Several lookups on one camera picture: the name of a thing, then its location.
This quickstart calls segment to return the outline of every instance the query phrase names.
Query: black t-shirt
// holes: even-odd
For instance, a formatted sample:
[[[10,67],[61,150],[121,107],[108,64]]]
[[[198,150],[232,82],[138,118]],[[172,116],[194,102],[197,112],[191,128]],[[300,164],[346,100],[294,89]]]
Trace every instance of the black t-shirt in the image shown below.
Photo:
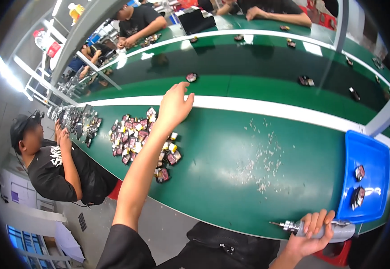
[[[110,51],[112,51],[111,48],[107,47],[106,45],[104,44],[101,44],[101,43],[95,43],[93,45],[90,46],[90,53],[88,53],[88,55],[90,57],[93,57],[96,53],[96,51],[100,50],[101,51],[101,56],[104,56],[106,55],[107,53],[109,53]]]
[[[120,36],[130,37],[138,31],[146,28],[152,21],[160,17],[160,14],[153,8],[142,5],[135,7],[132,17],[129,20],[119,22]]]
[[[74,187],[65,180],[60,147],[56,142],[49,140],[43,141],[42,146],[27,169],[32,186],[47,199],[77,201]],[[73,148],[71,156],[80,177],[82,201],[101,203],[113,191],[119,179],[97,164],[75,144]]]
[[[222,248],[210,248],[189,242],[174,258],[156,266],[149,247],[128,226],[113,225],[108,234],[97,269],[246,269],[230,258]]]
[[[301,14],[303,11],[292,0],[237,0],[243,14],[251,7],[258,7],[268,13]]]

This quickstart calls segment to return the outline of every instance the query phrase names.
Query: forearm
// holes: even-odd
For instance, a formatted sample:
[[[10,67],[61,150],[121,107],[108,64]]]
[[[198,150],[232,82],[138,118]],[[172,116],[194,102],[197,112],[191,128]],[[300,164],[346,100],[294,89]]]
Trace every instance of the forearm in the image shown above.
[[[219,8],[217,10],[216,15],[226,15],[226,14],[230,13],[231,9],[232,9],[232,6],[225,3],[221,8]]]
[[[148,37],[166,26],[167,21],[161,16],[152,21],[146,28],[135,33],[134,36],[136,36],[137,39]]]
[[[305,13],[277,14],[277,13],[267,13],[265,11],[262,11],[259,15],[264,19],[270,19],[270,20],[281,21],[281,22],[289,22],[292,24],[301,25],[309,28],[312,26],[312,21]]]
[[[159,154],[168,133],[156,122],[149,140],[131,164],[119,191],[113,224],[124,224],[135,231],[145,198],[149,193]]]
[[[301,258],[287,252],[285,249],[270,266],[270,269],[293,269]]]
[[[62,152],[61,154],[63,169],[65,171],[65,180],[73,186],[75,193],[77,194],[77,200],[80,200],[83,197],[80,177],[78,175],[77,169],[75,168],[71,153]]]

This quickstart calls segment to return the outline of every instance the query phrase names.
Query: ceiling light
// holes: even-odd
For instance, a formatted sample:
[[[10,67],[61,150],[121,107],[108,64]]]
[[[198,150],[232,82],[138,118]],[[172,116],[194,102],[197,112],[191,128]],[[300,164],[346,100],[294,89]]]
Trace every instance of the ceiling light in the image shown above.
[[[61,3],[62,3],[62,0],[58,0],[56,2],[55,8],[53,8],[52,16],[56,16],[56,14],[58,14],[58,10],[59,10]]]

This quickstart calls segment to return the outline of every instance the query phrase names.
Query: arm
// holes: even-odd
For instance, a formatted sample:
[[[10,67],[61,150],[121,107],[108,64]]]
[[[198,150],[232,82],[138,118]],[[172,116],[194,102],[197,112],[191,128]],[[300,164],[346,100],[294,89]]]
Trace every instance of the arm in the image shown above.
[[[123,224],[138,230],[138,218],[149,193],[153,173],[162,147],[173,129],[182,122],[192,109],[194,94],[184,101],[187,82],[175,84],[167,91],[160,103],[159,117],[149,140],[131,164],[120,188],[113,224]]]
[[[71,156],[72,143],[71,140],[69,139],[68,130],[66,128],[61,132],[60,148],[61,148],[63,169],[65,171],[65,180],[73,186],[78,201],[83,197],[83,193],[81,191],[80,177],[78,176],[78,172],[77,169],[75,168],[74,160],[72,159]]]
[[[167,21],[165,20],[165,18],[159,16],[154,21],[152,21],[149,25],[147,25],[146,28],[136,32],[130,37],[133,37],[137,41],[140,38],[148,37],[149,35],[156,33],[157,31],[165,28],[166,26],[167,26]]]
[[[291,234],[288,244],[270,266],[270,269],[293,269],[299,261],[308,255],[323,250],[334,236],[331,221],[335,216],[334,210],[327,214],[327,210],[322,209],[319,213],[308,213],[301,220],[304,221],[305,237],[296,237]],[[317,234],[323,225],[325,234],[321,239],[311,239],[312,234]]]
[[[265,19],[281,21],[281,22],[289,22],[296,25],[301,25],[310,28],[312,26],[312,21],[305,14],[277,14],[277,13],[268,13],[261,10],[260,16]]]
[[[228,3],[225,3],[221,8],[219,8],[216,12],[216,15],[226,15],[230,13],[232,6]]]

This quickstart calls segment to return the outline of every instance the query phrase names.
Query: pile of packages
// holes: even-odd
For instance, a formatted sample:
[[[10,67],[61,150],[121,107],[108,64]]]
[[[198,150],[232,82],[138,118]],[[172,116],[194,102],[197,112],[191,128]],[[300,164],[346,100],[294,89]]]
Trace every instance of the pile of packages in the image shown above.
[[[146,118],[123,115],[122,120],[116,120],[108,134],[113,143],[113,156],[122,156],[122,162],[128,165],[133,161],[149,139],[150,132],[156,122],[156,111],[149,108]],[[175,144],[177,133],[172,132],[160,152],[155,169],[156,182],[162,183],[170,179],[166,164],[174,165],[181,159],[181,154]]]

